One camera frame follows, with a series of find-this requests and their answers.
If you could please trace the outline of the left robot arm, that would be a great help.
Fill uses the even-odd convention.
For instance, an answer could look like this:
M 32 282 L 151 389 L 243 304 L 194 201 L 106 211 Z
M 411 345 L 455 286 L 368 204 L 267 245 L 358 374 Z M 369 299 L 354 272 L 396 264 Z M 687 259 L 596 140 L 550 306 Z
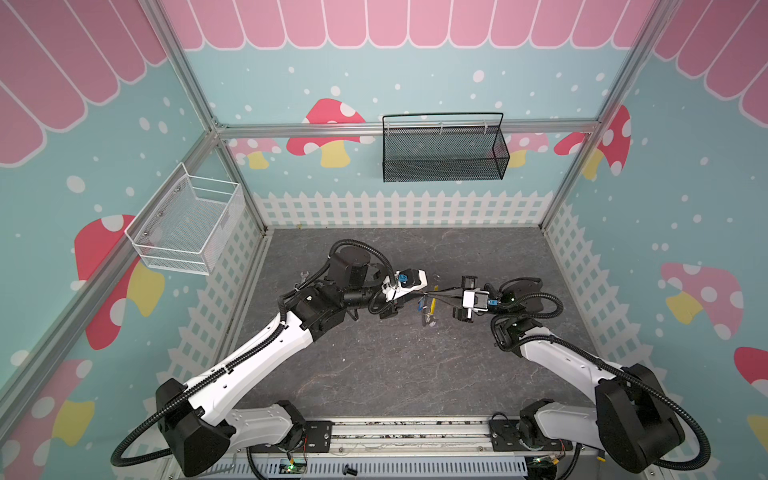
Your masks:
M 306 421 L 288 401 L 253 414 L 240 400 L 294 354 L 366 310 L 382 319 L 423 295 L 425 271 L 395 269 L 376 248 L 342 239 L 324 264 L 278 297 L 278 312 L 259 333 L 215 366 L 181 383 L 171 379 L 155 393 L 157 410 L 115 447 L 110 463 L 127 468 L 173 457 L 186 476 L 214 466 L 231 449 L 269 444 L 287 452 L 303 439 Z

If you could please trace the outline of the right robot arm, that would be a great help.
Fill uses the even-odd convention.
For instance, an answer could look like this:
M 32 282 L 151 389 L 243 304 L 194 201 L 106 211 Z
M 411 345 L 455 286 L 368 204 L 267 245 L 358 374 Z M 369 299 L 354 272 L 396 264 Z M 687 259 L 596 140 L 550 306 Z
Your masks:
M 590 406 L 540 399 L 519 412 L 517 437 L 530 449 L 555 440 L 605 452 L 631 473 L 655 465 L 674 471 L 705 467 L 711 443 L 701 425 L 663 390 L 643 364 L 605 360 L 556 335 L 545 321 L 563 313 L 556 295 L 536 277 L 520 277 L 500 287 L 477 286 L 465 276 L 446 291 L 455 319 L 489 316 L 494 344 L 501 351 L 542 366 L 581 392 Z

